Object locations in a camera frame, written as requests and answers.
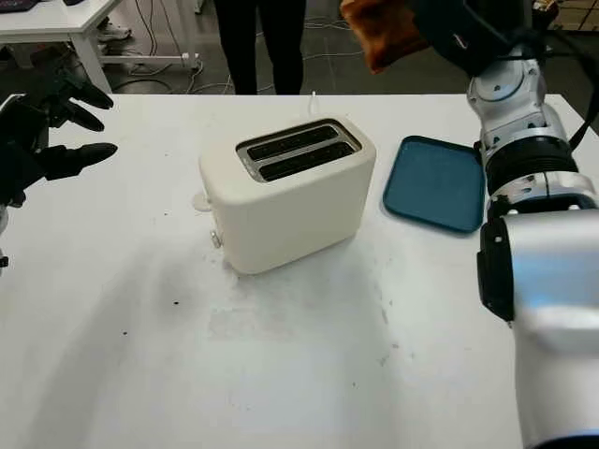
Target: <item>blue tray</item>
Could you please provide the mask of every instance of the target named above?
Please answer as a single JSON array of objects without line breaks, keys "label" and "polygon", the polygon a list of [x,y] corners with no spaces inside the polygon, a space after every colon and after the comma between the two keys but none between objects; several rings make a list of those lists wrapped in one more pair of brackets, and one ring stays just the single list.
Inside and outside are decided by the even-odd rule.
[{"label": "blue tray", "polygon": [[383,204],[391,213],[463,233],[481,226],[485,175],[476,152],[412,136],[403,140]]}]

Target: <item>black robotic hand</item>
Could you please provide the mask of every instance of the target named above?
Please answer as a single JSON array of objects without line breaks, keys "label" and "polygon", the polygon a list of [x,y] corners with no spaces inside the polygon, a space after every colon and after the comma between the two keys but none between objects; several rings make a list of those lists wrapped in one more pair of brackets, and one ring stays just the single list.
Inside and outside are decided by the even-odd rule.
[{"label": "black robotic hand", "polygon": [[112,100],[85,80],[61,69],[33,92],[10,98],[0,109],[0,207],[22,205],[27,187],[41,178],[48,181],[77,176],[87,166],[111,157],[110,143],[84,145],[76,150],[48,147],[48,130],[66,121],[93,131],[104,125],[71,98],[101,109]]}]

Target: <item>white toaster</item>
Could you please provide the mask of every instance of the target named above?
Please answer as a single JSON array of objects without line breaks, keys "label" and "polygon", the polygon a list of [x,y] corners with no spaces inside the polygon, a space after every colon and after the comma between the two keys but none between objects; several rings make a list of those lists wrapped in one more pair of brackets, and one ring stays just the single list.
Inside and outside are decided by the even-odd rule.
[{"label": "white toaster", "polygon": [[359,228],[376,150],[344,118],[263,137],[223,137],[199,169],[226,260],[256,274],[347,239]]}]

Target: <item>black pants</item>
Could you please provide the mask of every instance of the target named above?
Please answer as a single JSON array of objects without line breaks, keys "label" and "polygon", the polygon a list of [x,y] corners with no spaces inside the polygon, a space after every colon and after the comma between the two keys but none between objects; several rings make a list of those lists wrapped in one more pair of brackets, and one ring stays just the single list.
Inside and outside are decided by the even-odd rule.
[{"label": "black pants", "polygon": [[306,0],[214,0],[221,45],[236,94],[256,94],[256,9],[277,94],[299,94]]}]

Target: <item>toaster slot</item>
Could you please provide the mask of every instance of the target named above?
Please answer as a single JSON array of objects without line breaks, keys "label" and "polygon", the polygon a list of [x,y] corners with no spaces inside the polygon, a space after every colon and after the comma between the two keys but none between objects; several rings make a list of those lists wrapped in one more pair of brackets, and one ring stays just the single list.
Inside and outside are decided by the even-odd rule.
[{"label": "toaster slot", "polygon": [[309,147],[316,143],[331,140],[339,136],[335,128],[329,125],[319,126],[287,138],[279,138],[248,149],[247,154],[253,161],[261,161],[271,157],[293,152],[298,148]]},{"label": "toaster slot", "polygon": [[347,142],[335,142],[312,152],[305,152],[259,169],[265,181],[274,181],[301,171],[318,167],[352,154],[354,149]]}]

